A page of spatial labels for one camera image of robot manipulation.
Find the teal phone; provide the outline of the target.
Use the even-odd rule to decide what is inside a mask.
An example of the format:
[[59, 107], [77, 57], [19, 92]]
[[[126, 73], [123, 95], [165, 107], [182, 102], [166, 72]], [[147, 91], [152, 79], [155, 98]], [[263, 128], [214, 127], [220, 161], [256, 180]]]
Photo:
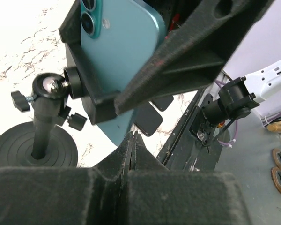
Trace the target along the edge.
[[166, 35], [162, 16], [142, 0], [82, 0], [81, 48], [103, 91], [123, 91]]

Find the black phone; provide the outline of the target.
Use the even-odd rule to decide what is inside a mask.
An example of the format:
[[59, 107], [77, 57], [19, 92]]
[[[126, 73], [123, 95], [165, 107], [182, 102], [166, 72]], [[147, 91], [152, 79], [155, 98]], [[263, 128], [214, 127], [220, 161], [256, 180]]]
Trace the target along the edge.
[[161, 112], [164, 112], [173, 102], [173, 96], [165, 96], [152, 99], [152, 104]]
[[138, 107], [134, 124], [145, 136], [152, 136], [162, 122], [162, 116], [150, 103]]

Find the black round-base phone stand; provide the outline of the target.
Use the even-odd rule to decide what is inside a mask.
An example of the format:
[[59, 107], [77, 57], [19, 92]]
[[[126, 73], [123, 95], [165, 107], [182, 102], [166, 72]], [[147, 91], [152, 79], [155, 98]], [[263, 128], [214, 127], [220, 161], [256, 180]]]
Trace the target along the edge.
[[114, 98], [118, 91], [105, 92], [91, 62], [81, 47], [81, 2], [76, 0], [59, 28], [60, 38], [74, 65], [64, 74], [42, 73], [32, 83], [32, 93], [11, 93], [21, 112], [34, 110], [32, 122], [16, 125], [0, 136], [0, 167], [76, 167], [78, 150], [62, 125], [78, 131], [116, 117]]

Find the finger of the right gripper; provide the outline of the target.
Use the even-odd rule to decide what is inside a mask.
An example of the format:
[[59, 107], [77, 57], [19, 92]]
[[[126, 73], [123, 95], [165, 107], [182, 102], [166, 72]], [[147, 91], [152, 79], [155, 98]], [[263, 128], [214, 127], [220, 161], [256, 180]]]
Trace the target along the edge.
[[115, 98], [116, 114], [209, 86], [270, 0], [203, 0]]

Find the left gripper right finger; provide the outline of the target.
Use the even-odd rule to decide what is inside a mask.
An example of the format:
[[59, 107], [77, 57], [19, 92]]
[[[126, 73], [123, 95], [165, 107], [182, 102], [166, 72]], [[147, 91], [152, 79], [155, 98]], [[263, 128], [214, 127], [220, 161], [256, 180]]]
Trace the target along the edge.
[[166, 169], [131, 133], [121, 225], [248, 225], [251, 222], [235, 177], [227, 172]]

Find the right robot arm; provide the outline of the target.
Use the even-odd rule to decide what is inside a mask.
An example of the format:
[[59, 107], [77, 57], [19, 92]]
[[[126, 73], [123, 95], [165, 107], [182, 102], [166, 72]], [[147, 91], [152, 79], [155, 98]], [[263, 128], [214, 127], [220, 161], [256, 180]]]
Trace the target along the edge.
[[[125, 89], [114, 99], [117, 115], [154, 98], [200, 90], [211, 85], [250, 28], [271, 7], [270, 0], [201, 0], [173, 30]], [[229, 82], [205, 110], [210, 124], [247, 116], [281, 89], [273, 67]]]

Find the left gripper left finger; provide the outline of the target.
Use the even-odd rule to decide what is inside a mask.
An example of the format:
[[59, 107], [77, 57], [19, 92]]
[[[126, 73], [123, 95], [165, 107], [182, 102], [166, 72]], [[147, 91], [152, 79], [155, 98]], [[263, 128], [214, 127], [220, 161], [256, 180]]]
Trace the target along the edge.
[[124, 225], [133, 134], [91, 168], [0, 168], [0, 225]]

